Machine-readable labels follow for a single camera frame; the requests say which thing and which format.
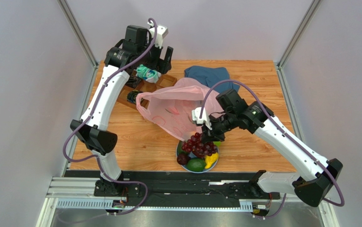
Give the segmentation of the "dark red fake fruit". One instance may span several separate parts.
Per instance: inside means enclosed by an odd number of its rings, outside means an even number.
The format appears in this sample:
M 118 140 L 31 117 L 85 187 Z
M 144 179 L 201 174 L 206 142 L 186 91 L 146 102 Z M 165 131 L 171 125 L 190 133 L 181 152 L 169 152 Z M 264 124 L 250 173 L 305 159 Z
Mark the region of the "dark red fake fruit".
M 191 157 L 186 153 L 179 153 L 177 155 L 177 163 L 179 165 L 182 165 L 182 166 L 187 165 L 190 160 L 191 160 Z

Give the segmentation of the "light green fake apple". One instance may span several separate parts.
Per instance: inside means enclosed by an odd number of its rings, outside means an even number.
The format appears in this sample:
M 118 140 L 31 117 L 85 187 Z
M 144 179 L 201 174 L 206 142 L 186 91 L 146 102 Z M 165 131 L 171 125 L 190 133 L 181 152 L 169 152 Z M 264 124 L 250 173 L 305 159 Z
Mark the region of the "light green fake apple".
M 213 144 L 216 145 L 217 147 L 220 147 L 221 142 L 220 141 L 214 141 Z

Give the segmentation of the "green fake lime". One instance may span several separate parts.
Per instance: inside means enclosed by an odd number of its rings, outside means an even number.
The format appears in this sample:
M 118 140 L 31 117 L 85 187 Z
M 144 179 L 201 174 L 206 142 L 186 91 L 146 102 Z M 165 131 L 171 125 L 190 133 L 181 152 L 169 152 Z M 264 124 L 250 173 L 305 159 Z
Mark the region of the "green fake lime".
M 202 172 L 204 171 L 206 166 L 206 163 L 203 159 L 201 158 L 191 158 L 191 160 L 188 162 L 187 165 L 185 165 L 185 167 L 187 168 L 187 170 L 192 171 L 192 172 Z

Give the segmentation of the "blue cloth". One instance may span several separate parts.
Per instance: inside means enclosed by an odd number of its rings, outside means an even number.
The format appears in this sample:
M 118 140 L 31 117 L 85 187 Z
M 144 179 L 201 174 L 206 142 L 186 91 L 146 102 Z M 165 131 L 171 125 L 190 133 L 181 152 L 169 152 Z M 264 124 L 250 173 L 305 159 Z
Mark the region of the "blue cloth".
M 193 80 L 193 85 L 202 85 L 208 88 L 211 88 L 220 81 L 231 79 L 230 74 L 225 67 L 209 68 L 203 66 L 191 66 L 185 69 L 184 77 Z M 218 85 L 214 91 L 220 94 L 230 89 L 238 92 L 240 86 L 232 82 L 227 82 Z

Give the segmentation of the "fake purple grapes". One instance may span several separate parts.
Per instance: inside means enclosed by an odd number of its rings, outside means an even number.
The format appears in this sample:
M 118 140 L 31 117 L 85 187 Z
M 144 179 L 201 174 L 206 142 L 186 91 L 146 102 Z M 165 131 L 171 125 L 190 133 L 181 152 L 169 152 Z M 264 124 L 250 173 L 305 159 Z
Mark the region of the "fake purple grapes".
M 217 153 L 218 147 L 212 141 L 203 142 L 202 134 L 196 132 L 188 140 L 181 143 L 181 151 L 186 154 L 192 153 L 198 158 L 204 158 Z

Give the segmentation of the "green fake avocado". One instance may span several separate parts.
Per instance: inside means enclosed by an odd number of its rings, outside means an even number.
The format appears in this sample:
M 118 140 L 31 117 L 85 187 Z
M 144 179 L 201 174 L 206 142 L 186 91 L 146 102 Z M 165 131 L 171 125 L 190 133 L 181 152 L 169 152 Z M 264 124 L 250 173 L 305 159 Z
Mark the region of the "green fake avocado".
M 176 155 L 179 155 L 180 153 L 183 152 L 182 150 L 182 145 L 183 145 L 183 142 L 182 141 L 179 141 L 178 145 L 177 145 L 177 149 L 176 149 Z

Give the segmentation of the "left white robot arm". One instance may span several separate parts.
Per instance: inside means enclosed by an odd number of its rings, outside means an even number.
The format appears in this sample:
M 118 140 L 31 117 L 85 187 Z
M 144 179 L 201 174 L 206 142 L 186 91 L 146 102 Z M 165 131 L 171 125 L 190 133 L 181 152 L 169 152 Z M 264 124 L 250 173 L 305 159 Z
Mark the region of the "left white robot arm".
M 101 168 L 95 193 L 119 195 L 125 191 L 123 173 L 114 148 L 118 136 L 107 130 L 112 110 L 119 97 L 137 104 L 143 85 L 160 88 L 158 83 L 171 68 L 173 48 L 160 58 L 168 28 L 149 21 L 149 28 L 129 25 L 125 37 L 106 54 L 103 74 L 95 94 L 79 120 L 72 120 L 71 137 L 76 136 L 92 152 Z

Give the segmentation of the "blue plate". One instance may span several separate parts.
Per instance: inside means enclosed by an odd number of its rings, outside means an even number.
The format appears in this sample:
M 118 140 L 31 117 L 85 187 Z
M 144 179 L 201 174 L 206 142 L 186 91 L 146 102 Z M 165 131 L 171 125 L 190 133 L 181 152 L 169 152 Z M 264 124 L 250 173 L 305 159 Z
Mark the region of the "blue plate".
M 212 170 L 218 163 L 219 149 L 212 156 L 198 157 L 192 152 L 188 153 L 182 149 L 183 142 L 179 141 L 175 150 L 176 162 L 186 171 L 202 174 Z

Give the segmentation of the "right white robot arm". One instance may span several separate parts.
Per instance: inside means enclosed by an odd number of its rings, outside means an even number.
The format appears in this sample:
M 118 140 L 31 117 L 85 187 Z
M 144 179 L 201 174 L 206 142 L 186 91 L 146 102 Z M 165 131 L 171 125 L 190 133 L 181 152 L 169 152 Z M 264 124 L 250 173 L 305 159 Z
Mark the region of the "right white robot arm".
M 292 173 L 260 170 L 250 180 L 255 189 L 294 194 L 312 207 L 327 200 L 343 169 L 341 161 L 310 149 L 269 108 L 258 101 L 248 105 L 234 89 L 222 92 L 216 100 L 222 108 L 219 117 L 211 116 L 204 107 L 191 112 L 193 122 L 202 128 L 204 142 L 224 141 L 224 134 L 235 128 L 247 130 L 270 144 L 296 169 Z

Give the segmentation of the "yellow fake pear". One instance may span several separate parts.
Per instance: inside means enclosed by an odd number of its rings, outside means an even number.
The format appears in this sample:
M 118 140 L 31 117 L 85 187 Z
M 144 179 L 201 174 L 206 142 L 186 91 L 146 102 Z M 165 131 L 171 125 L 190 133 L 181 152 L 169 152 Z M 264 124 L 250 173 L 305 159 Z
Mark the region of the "yellow fake pear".
M 212 165 L 218 160 L 219 158 L 219 154 L 218 153 L 213 153 L 213 154 L 208 154 L 205 156 L 205 169 L 210 169 L 212 167 Z

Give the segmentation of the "pink plastic bag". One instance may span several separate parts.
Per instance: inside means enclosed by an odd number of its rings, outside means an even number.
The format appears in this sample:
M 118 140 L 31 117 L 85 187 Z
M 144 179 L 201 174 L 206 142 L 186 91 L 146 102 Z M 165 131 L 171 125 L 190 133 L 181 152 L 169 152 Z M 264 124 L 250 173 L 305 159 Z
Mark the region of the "pink plastic bag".
M 193 122 L 191 113 L 202 106 L 209 90 L 195 79 L 181 78 L 172 87 L 139 93 L 136 108 L 145 119 L 176 139 L 185 141 L 194 133 L 202 132 L 201 127 Z

